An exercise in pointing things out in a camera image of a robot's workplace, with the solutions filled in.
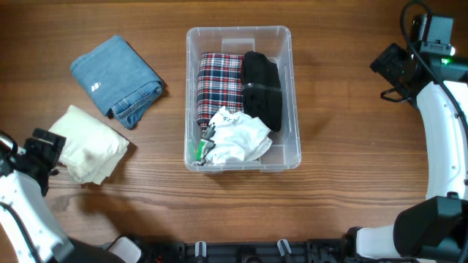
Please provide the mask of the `cream cloth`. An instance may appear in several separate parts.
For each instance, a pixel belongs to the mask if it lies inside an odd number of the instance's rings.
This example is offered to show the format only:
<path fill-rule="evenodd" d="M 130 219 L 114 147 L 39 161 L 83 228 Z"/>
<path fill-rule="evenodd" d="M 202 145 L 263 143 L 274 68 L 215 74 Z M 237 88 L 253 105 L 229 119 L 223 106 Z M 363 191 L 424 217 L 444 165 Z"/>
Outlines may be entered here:
<path fill-rule="evenodd" d="M 66 138 L 59 162 L 79 184 L 101 184 L 127 152 L 129 141 L 80 108 L 71 105 L 49 129 Z"/>

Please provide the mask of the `blue jeans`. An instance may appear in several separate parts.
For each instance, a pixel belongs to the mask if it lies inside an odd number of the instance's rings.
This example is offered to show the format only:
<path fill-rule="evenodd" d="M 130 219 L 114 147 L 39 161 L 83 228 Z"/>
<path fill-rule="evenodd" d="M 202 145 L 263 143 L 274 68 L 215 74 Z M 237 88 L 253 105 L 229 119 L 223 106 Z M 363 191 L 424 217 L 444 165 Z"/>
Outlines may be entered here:
<path fill-rule="evenodd" d="M 133 129 L 162 94 L 164 83 L 122 37 L 115 35 L 70 66 L 98 110 Z"/>

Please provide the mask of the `black garment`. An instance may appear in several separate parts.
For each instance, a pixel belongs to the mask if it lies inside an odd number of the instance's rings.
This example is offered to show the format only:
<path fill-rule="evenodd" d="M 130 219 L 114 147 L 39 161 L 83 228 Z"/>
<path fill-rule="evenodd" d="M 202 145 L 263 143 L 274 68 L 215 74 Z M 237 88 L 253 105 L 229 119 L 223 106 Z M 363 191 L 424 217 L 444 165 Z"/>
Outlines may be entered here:
<path fill-rule="evenodd" d="M 278 67 L 262 54 L 249 51 L 241 65 L 243 109 L 271 131 L 282 127 L 282 89 Z"/>

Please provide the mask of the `clear plastic storage bin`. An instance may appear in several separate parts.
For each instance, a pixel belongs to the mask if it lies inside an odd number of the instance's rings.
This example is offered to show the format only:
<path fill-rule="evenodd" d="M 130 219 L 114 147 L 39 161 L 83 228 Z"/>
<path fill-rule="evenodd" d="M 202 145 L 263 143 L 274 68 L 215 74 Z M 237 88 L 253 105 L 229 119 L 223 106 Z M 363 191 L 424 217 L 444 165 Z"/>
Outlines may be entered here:
<path fill-rule="evenodd" d="M 186 35 L 186 106 L 184 164 L 193 172 L 259 170 L 281 172 L 301 163 L 293 44 L 285 26 L 194 27 Z M 271 132 L 272 146 L 254 161 L 228 161 L 219 166 L 197 166 L 196 150 L 201 137 L 197 124 L 197 75 L 206 52 L 243 55 L 248 51 L 266 55 L 278 67 L 282 88 L 282 127 Z"/>

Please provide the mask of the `red navy plaid shirt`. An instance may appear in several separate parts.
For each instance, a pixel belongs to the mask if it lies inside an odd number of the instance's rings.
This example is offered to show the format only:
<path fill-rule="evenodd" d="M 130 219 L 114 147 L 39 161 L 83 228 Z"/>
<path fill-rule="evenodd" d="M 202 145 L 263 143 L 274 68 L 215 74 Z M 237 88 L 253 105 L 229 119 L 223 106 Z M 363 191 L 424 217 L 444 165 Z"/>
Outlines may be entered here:
<path fill-rule="evenodd" d="M 243 112 L 241 65 L 243 55 L 203 53 L 197 75 L 197 124 L 205 130 L 221 107 Z"/>

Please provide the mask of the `white printed t-shirt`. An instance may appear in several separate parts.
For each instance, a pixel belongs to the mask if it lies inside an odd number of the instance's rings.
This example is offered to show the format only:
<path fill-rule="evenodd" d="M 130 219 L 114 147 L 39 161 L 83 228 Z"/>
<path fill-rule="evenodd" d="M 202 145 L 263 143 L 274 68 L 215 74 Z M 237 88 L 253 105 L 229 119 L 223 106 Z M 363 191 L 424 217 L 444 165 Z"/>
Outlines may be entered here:
<path fill-rule="evenodd" d="M 254 161 L 271 147 L 270 133 L 258 117 L 221 107 L 202 133 L 195 161 L 202 166 Z"/>

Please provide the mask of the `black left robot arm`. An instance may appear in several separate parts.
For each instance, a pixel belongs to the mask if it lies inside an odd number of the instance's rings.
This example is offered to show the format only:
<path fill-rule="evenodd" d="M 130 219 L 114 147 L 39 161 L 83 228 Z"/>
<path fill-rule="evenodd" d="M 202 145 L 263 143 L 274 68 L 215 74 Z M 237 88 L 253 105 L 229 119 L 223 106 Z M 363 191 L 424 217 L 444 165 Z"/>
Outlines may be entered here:
<path fill-rule="evenodd" d="M 101 247 L 69 237 L 44 200 L 65 142 L 36 128 L 20 147 L 1 133 L 1 226 L 19 262 L 122 262 Z"/>

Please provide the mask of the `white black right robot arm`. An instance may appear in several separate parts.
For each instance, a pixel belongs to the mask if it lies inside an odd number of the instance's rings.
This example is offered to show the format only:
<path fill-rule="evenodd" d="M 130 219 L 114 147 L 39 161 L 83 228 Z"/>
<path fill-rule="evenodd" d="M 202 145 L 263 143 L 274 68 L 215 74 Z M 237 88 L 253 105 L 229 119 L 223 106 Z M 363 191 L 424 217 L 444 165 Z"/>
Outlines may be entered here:
<path fill-rule="evenodd" d="M 354 227 L 341 239 L 340 261 L 467 261 L 467 60 L 450 47 L 388 47 L 371 69 L 421 114 L 429 182 L 426 199 L 394 223 Z"/>

